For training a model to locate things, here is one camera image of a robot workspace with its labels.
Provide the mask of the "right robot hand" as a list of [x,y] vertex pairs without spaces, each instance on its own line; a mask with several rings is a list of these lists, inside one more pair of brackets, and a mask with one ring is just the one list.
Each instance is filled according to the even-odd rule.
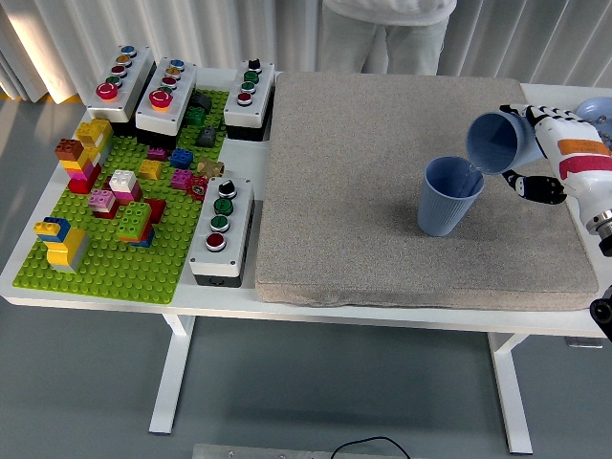
[[547,106],[505,104],[500,109],[524,118],[554,177],[527,177],[510,169],[503,177],[524,199],[559,204],[578,201],[579,219],[587,224],[611,209],[611,151],[597,129],[571,111]]

